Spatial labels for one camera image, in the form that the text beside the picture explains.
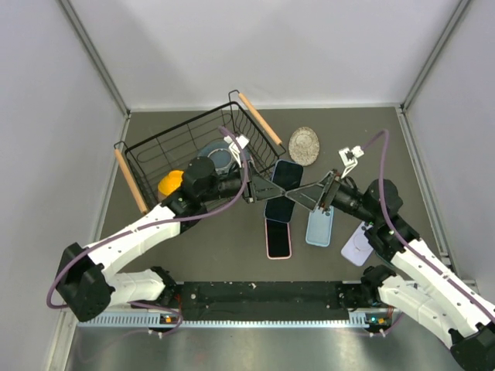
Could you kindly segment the light blue phone case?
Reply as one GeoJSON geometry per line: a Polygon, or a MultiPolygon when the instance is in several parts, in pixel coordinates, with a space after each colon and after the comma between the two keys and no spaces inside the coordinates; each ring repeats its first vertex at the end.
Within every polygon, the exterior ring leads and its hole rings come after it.
{"type": "Polygon", "coordinates": [[[334,208],[316,209],[309,213],[306,227],[306,243],[316,247],[328,247],[331,241],[334,208]]]}

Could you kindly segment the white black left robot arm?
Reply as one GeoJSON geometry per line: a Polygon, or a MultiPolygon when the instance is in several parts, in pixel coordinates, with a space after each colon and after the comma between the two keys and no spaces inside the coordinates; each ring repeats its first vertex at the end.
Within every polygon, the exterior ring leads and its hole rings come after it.
{"type": "Polygon", "coordinates": [[[285,189],[260,175],[253,162],[244,161],[220,175],[210,158],[196,157],[182,173],[179,186],[139,220],[86,247],[78,243],[66,247],[49,293],[58,293],[64,307],[81,322],[134,301],[170,305],[176,289],[162,268],[131,274],[121,269],[200,220],[222,213],[239,198],[254,202],[284,194],[285,189]]]}

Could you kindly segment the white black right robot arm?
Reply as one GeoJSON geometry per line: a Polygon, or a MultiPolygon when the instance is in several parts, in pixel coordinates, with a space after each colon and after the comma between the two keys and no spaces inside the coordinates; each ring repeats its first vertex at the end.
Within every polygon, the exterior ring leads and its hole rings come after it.
{"type": "Polygon", "coordinates": [[[400,217],[403,202],[393,182],[379,177],[361,193],[329,172],[285,195],[308,209],[334,207],[370,224],[365,237],[387,265],[365,271],[362,299],[390,305],[428,329],[464,370],[494,368],[494,304],[447,268],[400,217]]]}

